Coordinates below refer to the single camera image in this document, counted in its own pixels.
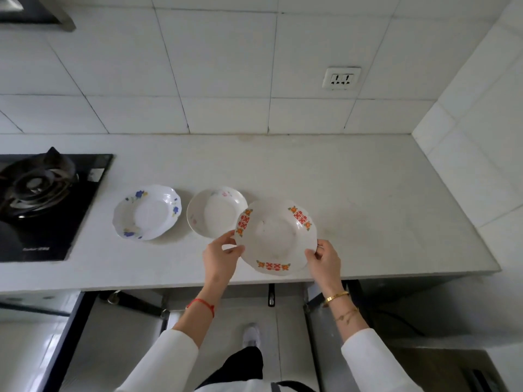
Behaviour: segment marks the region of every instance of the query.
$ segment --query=red string bracelet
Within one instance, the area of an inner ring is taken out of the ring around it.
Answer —
[[[191,306],[191,304],[194,303],[195,301],[204,304],[208,309],[210,309],[212,312],[212,317],[214,318],[214,305],[210,305],[207,301],[202,300],[201,298],[195,298],[193,301],[191,301],[187,305],[187,307],[185,307],[185,309],[189,308]]]

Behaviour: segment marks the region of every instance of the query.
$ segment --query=hand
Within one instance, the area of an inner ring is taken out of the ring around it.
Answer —
[[[306,249],[305,256],[307,257],[309,271],[320,286],[325,298],[343,291],[342,261],[328,240],[318,239],[316,253],[313,250]]]
[[[223,250],[224,244],[236,244],[232,236],[234,230],[226,232],[221,237],[209,243],[203,251],[203,266],[205,267],[205,285],[216,286],[225,290],[227,284],[236,271],[238,258],[245,250],[245,246],[236,246]]]

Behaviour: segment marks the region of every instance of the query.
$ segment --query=white sleeve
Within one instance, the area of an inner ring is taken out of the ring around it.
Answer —
[[[197,357],[191,337],[165,330],[116,392],[181,392]]]
[[[373,329],[352,335],[342,355],[361,392],[422,392]]]

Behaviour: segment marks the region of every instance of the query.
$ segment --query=white plate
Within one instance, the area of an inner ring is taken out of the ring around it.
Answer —
[[[217,238],[236,225],[236,219],[247,208],[239,191],[220,187],[200,191],[187,206],[187,221],[194,232]]]
[[[289,275],[307,265],[305,249],[316,251],[317,230],[309,213],[293,201],[255,201],[238,218],[234,239],[242,258],[258,272]]]
[[[180,213],[181,200],[176,191],[154,184],[124,198],[114,209],[112,224],[122,238],[150,240],[170,229]]]

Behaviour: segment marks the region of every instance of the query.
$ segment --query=white countertop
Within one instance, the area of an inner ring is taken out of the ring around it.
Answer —
[[[209,240],[189,228],[185,207],[200,190],[219,185],[238,189],[248,202],[274,196],[306,208],[318,236],[343,259],[345,278],[499,270],[408,135],[0,136],[0,154],[36,154],[50,146],[115,159],[69,258],[0,263],[0,292],[201,285],[201,252]],[[125,241],[112,227],[113,209],[151,183],[173,187],[184,211],[162,237]],[[306,269],[272,277],[240,261],[232,283],[304,280],[310,280]]]

